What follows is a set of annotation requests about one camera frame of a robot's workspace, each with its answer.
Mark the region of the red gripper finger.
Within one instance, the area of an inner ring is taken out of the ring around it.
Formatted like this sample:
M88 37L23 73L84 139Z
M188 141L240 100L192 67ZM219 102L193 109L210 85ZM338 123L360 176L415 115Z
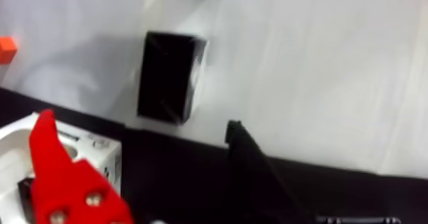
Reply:
M40 114L29 136L36 223L132 223L126 201L88 161L63 148L53 110Z

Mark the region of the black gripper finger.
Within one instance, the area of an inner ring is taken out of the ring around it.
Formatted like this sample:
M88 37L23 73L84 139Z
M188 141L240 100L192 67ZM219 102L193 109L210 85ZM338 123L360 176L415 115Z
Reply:
M312 223L312 214L279 178L272 163L240 121L225 133L236 200L249 223Z

